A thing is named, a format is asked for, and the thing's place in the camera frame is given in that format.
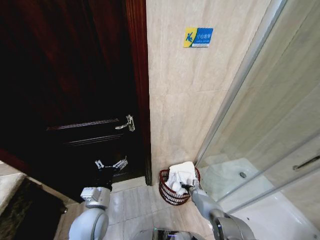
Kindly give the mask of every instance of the white towel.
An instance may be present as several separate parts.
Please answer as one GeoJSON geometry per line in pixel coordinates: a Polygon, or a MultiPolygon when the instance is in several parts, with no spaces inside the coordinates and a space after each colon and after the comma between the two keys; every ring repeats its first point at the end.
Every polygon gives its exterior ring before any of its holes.
{"type": "Polygon", "coordinates": [[[186,161],[181,164],[172,165],[169,169],[169,177],[165,184],[178,195],[187,193],[187,190],[181,187],[181,183],[192,185],[193,180],[197,179],[193,162],[186,161]]]}

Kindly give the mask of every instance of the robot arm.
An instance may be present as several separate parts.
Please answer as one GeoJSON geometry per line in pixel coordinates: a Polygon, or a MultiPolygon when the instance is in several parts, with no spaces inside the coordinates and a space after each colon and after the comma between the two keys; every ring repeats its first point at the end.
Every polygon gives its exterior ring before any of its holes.
{"type": "Polygon", "coordinates": [[[98,174],[94,179],[94,186],[85,187],[80,195],[85,200],[88,210],[73,221],[69,231],[70,240],[102,240],[104,238],[109,225],[107,209],[113,175],[122,170],[128,161],[123,159],[113,166],[104,166],[100,160],[95,164],[98,167],[98,174]]]}
{"type": "Polygon", "coordinates": [[[255,240],[250,227],[241,219],[225,213],[220,205],[212,200],[205,191],[199,189],[199,182],[188,187],[192,201],[201,215],[210,221],[216,240],[255,240]]]}

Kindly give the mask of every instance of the door frame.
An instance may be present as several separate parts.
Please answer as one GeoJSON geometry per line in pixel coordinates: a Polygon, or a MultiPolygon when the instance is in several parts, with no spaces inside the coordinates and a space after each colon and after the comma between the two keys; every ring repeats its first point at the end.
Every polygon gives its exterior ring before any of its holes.
{"type": "MultiPolygon", "coordinates": [[[[139,124],[144,153],[145,183],[152,185],[150,101],[148,73],[147,13],[146,0],[124,0],[127,27],[131,46],[133,74],[138,103],[139,124]]],[[[37,173],[21,159],[0,148],[0,160],[37,178],[37,173]]]]}

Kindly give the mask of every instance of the floor drain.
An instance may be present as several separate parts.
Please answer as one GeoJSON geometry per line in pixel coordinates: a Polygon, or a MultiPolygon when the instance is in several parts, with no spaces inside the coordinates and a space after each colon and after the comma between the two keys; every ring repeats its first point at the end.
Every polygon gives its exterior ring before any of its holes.
{"type": "Polygon", "coordinates": [[[245,178],[247,177],[247,175],[246,175],[243,171],[241,171],[241,172],[239,173],[239,175],[240,175],[240,177],[242,177],[243,179],[245,179],[245,178]]]}

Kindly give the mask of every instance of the door panel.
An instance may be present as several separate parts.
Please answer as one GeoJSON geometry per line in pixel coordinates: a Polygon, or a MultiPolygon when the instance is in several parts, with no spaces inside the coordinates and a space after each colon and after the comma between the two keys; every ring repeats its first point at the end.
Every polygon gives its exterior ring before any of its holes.
{"type": "Polygon", "coordinates": [[[0,148],[75,200],[96,160],[113,165],[127,156],[114,180],[142,176],[125,2],[13,0],[0,9],[0,148]],[[116,130],[128,114],[136,130],[116,130]]]}

